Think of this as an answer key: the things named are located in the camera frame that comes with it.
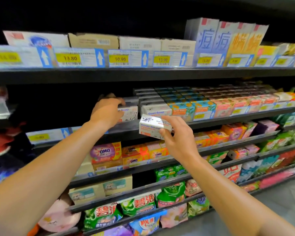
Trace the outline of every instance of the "hand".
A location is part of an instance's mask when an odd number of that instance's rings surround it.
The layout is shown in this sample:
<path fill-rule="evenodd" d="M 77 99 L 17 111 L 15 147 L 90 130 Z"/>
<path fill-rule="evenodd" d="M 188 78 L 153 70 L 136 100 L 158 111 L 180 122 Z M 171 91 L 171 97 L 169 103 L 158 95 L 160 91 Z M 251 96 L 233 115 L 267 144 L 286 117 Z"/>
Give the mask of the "hand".
<path fill-rule="evenodd" d="M 162 119 L 168 121 L 175 131 L 174 136 L 167 129 L 159 131 L 165 139 L 169 153 L 183 165 L 185 162 L 189 162 L 191 158 L 200 157 L 193 131 L 187 123 L 177 116 L 162 116 Z"/>
<path fill-rule="evenodd" d="M 90 122 L 103 124 L 107 130 L 115 126 L 124 115 L 123 111 L 118 111 L 118 105 L 126 105 L 122 98 L 104 98 L 96 103 Z"/>

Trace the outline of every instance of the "gray floor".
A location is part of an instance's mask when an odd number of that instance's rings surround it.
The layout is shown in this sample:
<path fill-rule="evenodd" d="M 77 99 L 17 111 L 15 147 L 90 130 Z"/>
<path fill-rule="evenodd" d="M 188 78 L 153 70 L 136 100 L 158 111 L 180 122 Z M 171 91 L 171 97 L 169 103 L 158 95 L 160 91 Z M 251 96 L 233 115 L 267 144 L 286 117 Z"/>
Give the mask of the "gray floor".
<path fill-rule="evenodd" d="M 256 198 L 295 226 L 295 180 L 262 192 L 256 195 Z M 230 235 L 225 224 L 215 211 L 153 234 L 153 236 Z"/>

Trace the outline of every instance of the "forearm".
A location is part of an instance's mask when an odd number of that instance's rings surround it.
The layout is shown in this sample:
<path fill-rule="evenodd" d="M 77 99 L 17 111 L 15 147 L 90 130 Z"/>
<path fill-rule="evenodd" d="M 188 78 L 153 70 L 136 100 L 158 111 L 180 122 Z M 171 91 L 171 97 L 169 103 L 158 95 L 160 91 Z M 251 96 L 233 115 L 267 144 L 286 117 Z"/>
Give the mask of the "forearm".
<path fill-rule="evenodd" d="M 0 183 L 0 235 L 26 235 L 66 189 L 106 130 L 105 123 L 87 122 Z"/>
<path fill-rule="evenodd" d="M 291 224 L 225 178 L 199 155 L 189 159 L 193 160 L 184 163 L 185 168 L 199 184 L 233 235 L 268 235 L 262 232 L 269 227 L 271 231 L 271 222 L 279 224 L 282 233 L 285 230 L 295 233 L 295 228 Z"/>

